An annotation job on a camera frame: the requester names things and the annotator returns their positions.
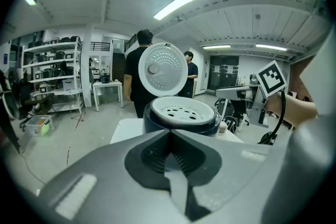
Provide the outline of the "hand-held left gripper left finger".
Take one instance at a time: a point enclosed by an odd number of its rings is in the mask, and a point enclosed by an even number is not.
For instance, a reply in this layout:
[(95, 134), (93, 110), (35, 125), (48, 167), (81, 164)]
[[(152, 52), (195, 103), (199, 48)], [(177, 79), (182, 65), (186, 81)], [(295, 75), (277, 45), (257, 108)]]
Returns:
[(50, 219), (57, 223), (185, 223), (168, 191), (142, 187), (124, 165), (130, 149), (158, 134), (97, 148), (55, 176), (39, 194)]

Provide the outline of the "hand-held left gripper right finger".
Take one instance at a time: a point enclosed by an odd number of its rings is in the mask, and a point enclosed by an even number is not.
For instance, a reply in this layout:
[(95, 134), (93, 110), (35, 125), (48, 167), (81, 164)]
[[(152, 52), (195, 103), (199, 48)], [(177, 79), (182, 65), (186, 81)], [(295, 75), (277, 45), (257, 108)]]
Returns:
[(173, 130), (165, 136), (170, 193), (165, 211), (263, 211), (269, 148)]

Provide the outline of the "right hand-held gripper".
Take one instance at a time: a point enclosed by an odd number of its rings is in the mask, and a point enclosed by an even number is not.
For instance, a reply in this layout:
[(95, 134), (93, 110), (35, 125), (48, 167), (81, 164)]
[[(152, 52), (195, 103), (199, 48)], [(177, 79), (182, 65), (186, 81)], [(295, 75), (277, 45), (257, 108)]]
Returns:
[(268, 98), (287, 86), (284, 74), (275, 60), (250, 76), (250, 86), (232, 86), (215, 90), (221, 99), (252, 100), (247, 109), (250, 124), (268, 127), (265, 104)]

